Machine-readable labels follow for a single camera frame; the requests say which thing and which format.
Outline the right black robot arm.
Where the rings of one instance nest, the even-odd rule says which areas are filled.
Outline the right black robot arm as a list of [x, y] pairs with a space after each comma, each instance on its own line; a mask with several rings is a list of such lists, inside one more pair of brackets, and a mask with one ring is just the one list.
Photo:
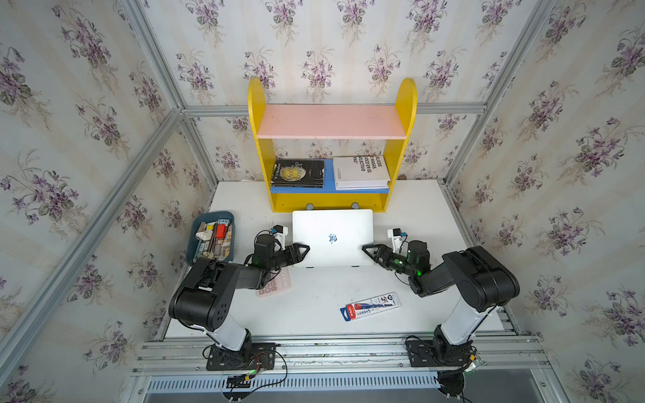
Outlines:
[[428, 245], [420, 240], [409, 242], [404, 255], [384, 244], [364, 245], [361, 250], [380, 267], [406, 275], [417, 297], [431, 297], [453, 285], [459, 291], [460, 300], [435, 328], [432, 340], [413, 339], [406, 345], [415, 366], [468, 367], [475, 360], [471, 341], [475, 331], [491, 312], [520, 293], [515, 275], [481, 246], [446, 253], [435, 267]]

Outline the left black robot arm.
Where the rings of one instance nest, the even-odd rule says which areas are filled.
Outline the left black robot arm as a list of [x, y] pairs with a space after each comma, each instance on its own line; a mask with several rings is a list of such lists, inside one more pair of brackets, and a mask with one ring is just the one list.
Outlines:
[[303, 262], [309, 252], [303, 243], [285, 246], [272, 234], [260, 233], [254, 253], [242, 264], [200, 258], [171, 297], [169, 316], [203, 332], [226, 353], [247, 354], [252, 346], [250, 330], [229, 314], [235, 292], [263, 289], [284, 268]]

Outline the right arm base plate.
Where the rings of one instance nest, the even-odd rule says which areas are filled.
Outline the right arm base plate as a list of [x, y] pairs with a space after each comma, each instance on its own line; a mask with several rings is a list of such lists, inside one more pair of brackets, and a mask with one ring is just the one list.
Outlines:
[[465, 369], [475, 360], [477, 353], [476, 347], [470, 341], [452, 345], [442, 338], [430, 340], [409, 336], [405, 339], [404, 346], [413, 368]]

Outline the silver laptop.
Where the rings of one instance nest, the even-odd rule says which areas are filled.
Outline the silver laptop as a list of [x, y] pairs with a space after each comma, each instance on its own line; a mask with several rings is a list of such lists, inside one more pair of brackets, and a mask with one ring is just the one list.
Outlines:
[[362, 247], [374, 242], [373, 211], [296, 211], [292, 213], [292, 241], [309, 247], [298, 267], [372, 265]]

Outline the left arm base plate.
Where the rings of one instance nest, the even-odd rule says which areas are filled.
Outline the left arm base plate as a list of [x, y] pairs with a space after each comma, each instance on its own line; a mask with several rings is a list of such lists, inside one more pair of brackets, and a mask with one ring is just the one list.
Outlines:
[[207, 371], [226, 370], [272, 370], [275, 367], [276, 344], [252, 343], [250, 346], [235, 352], [219, 348], [215, 344], [204, 353], [207, 359]]

